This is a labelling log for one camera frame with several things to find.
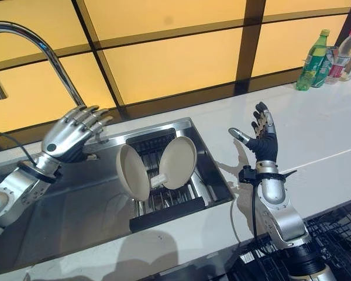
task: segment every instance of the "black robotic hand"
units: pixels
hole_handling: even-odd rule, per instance
[[[276,162],[278,143],[273,118],[263,102],[256,105],[256,110],[253,116],[256,118],[257,123],[251,123],[256,133],[256,139],[250,138],[236,128],[230,128],[229,133],[254,152],[257,161],[270,160]]]

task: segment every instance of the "faucet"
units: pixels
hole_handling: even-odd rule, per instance
[[[21,37],[26,38],[28,41],[34,43],[46,55],[48,61],[53,66],[53,69],[56,71],[58,77],[64,84],[66,90],[69,92],[75,104],[85,105],[78,91],[75,89],[75,86],[71,82],[68,74],[66,73],[64,67],[62,66],[59,59],[57,58],[56,54],[42,38],[40,38],[37,34],[32,32],[30,29],[13,22],[0,21],[0,33],[1,32],[17,34]],[[8,96],[5,93],[5,90],[0,83],[0,100],[3,100],[7,97]]]

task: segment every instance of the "dark frame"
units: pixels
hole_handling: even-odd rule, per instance
[[[347,19],[345,20],[336,41],[337,46],[341,44],[345,37],[347,37],[348,32],[351,29],[351,8],[322,9],[264,16],[266,0],[247,0],[244,19],[162,30],[159,32],[150,32],[99,41],[84,0],[71,0],[71,2],[86,35],[88,44],[57,49],[55,52],[59,57],[67,57],[89,52],[93,53],[108,90],[116,104],[116,108],[111,108],[109,110],[109,115],[112,115],[114,118],[110,124],[164,113],[180,108],[191,107],[193,105],[229,98],[236,95],[247,94],[252,91],[262,90],[296,81],[300,74],[301,67],[252,77],[252,69],[257,44],[259,41],[260,29],[264,24],[287,20],[317,18],[321,16],[347,15]],[[155,100],[138,102],[135,104],[125,105],[123,103],[119,89],[116,85],[111,69],[108,66],[103,50],[234,28],[243,29],[235,81],[222,85],[215,85],[213,87],[183,92]],[[0,62],[0,71],[45,60],[46,58],[41,53],[5,60]],[[54,123],[55,121],[50,121],[7,133],[23,144],[33,143],[42,140],[46,132]],[[15,146],[16,145],[14,143],[0,136],[0,151],[10,149]]]

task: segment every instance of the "silver robotic hand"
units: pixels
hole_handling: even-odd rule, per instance
[[[98,106],[80,105],[66,113],[44,137],[42,151],[36,155],[36,166],[20,161],[18,168],[0,183],[0,234],[57,180],[62,163],[87,158],[82,151],[85,142],[99,134],[112,119],[102,118],[107,109],[97,109]]]
[[[253,205],[256,205],[259,221],[265,226],[273,244],[279,250],[290,279],[335,281],[330,268],[316,250],[302,218],[291,205],[287,189],[284,187],[285,178],[291,173],[278,173],[277,134],[271,113],[262,102],[256,105],[256,110],[253,115],[257,122],[252,122],[256,139],[236,128],[229,129],[234,138],[255,153],[257,160],[255,169],[245,166],[240,171],[239,180],[253,185]]]

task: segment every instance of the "red bottle label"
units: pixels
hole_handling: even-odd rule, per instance
[[[343,66],[336,66],[334,64],[330,69],[329,76],[339,78],[342,75],[342,70],[343,70]]]

